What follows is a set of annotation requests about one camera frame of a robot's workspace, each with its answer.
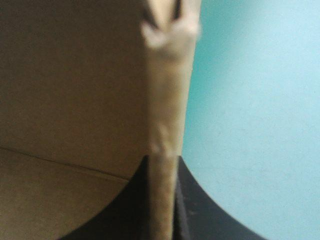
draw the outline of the light blue wall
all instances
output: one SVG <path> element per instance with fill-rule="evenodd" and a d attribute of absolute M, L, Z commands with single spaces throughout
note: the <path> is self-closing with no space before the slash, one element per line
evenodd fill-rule
<path fill-rule="evenodd" d="M 320 240 L 320 0 L 203 0 L 183 157 L 270 240 Z"/>

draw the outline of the brown cardboard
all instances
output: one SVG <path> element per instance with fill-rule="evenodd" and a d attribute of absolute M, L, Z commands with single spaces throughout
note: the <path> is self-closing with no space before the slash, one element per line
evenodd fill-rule
<path fill-rule="evenodd" d="M 0 147 L 129 178 L 147 153 L 139 1 L 4 1 Z"/>
<path fill-rule="evenodd" d="M 0 149 L 0 239 L 56 240 L 95 216 L 126 182 Z"/>

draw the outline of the tan cardboard strip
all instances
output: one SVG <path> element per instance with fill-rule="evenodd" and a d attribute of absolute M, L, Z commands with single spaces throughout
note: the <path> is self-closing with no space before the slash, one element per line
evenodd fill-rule
<path fill-rule="evenodd" d="M 147 49 L 149 191 L 152 240 L 171 240 L 178 156 L 181 155 L 200 1 L 181 1 L 168 29 L 142 23 Z"/>

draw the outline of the blue background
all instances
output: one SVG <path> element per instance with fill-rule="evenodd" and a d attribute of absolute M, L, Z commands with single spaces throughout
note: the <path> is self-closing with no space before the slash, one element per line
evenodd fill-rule
<path fill-rule="evenodd" d="M 183 157 L 270 240 L 320 239 L 320 1 L 203 0 Z"/>

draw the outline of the black surface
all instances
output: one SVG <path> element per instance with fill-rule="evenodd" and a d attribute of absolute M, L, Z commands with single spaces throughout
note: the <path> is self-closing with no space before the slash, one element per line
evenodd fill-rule
<path fill-rule="evenodd" d="M 97 216 L 60 240 L 150 240 L 148 157 L 122 192 Z M 263 240 L 223 211 L 179 159 L 174 240 Z"/>

